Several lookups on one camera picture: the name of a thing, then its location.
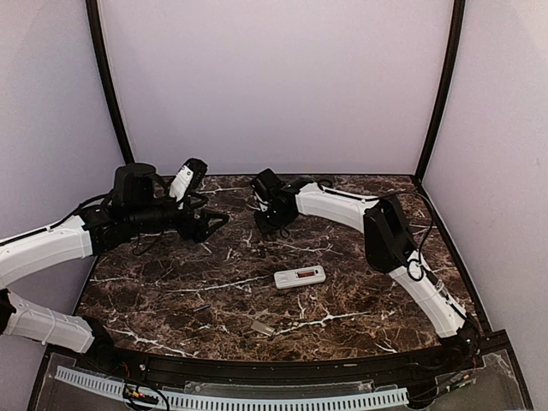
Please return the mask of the white remote control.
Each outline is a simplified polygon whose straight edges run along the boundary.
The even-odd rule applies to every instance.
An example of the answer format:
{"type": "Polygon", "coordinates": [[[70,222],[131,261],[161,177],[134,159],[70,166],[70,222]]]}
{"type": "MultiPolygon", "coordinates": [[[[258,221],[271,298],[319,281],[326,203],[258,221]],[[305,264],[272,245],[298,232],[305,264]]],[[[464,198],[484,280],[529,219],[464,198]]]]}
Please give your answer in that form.
{"type": "Polygon", "coordinates": [[[321,265],[277,271],[274,273],[274,281],[277,289],[291,289],[323,283],[325,279],[325,270],[321,265]]]}

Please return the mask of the battery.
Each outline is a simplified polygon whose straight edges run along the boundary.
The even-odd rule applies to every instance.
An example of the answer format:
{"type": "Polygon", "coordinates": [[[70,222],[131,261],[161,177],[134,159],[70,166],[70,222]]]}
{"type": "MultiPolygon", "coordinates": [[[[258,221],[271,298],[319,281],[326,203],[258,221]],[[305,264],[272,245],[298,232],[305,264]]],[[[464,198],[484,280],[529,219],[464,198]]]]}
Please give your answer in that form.
{"type": "Polygon", "coordinates": [[[317,274],[315,270],[297,271],[298,278],[314,277],[317,274]]]}

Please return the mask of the grey battery cover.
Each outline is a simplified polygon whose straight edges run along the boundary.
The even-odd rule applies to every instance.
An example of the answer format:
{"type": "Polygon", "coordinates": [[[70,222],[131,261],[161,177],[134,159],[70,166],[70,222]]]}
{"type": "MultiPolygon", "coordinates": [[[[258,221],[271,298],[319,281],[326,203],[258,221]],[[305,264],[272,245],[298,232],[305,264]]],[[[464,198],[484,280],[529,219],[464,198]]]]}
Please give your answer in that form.
{"type": "Polygon", "coordinates": [[[253,323],[251,324],[251,329],[268,337],[273,336],[276,332],[273,327],[265,325],[259,321],[253,321],[253,323]]]}

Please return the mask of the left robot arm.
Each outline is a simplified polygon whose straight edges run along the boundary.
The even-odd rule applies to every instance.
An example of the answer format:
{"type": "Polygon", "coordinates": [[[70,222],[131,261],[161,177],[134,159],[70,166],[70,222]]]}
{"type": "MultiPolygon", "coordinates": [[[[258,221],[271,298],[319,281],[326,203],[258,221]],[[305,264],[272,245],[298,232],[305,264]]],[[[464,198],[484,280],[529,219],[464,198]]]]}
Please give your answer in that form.
{"type": "Polygon", "coordinates": [[[121,365],[108,331],[96,319],[69,316],[32,303],[9,286],[38,271],[76,259],[98,257],[144,234],[174,230],[201,243],[229,217],[205,208],[196,189],[206,164],[190,158],[171,181],[154,166],[118,168],[112,189],[80,203],[61,220],[1,242],[1,332],[86,354],[102,373],[121,365]]]}

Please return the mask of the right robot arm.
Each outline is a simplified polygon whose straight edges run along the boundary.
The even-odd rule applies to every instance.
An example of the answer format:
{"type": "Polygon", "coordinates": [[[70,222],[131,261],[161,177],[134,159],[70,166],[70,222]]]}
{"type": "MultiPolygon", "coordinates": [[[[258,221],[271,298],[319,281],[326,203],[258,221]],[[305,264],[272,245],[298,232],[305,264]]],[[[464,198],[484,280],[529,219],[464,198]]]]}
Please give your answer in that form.
{"type": "Polygon", "coordinates": [[[430,270],[399,201],[399,193],[364,196],[312,180],[285,182],[272,170],[251,181],[259,209],[255,222],[264,234],[284,230],[300,215],[321,217],[364,235],[366,261],[389,275],[414,299],[431,321],[442,344],[438,365],[457,370],[480,348],[480,329],[472,315],[430,270]]]}

